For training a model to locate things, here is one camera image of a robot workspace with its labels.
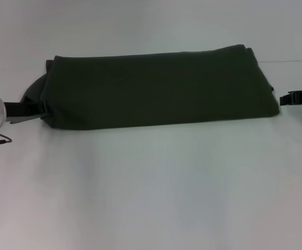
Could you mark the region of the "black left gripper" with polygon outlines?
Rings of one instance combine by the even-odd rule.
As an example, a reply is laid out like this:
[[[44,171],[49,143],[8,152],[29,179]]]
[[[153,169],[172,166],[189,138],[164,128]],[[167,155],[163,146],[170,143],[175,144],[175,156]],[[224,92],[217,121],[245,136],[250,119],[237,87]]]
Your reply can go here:
[[[39,103],[5,102],[4,105],[10,124],[50,117],[50,108],[46,101],[40,101]]]

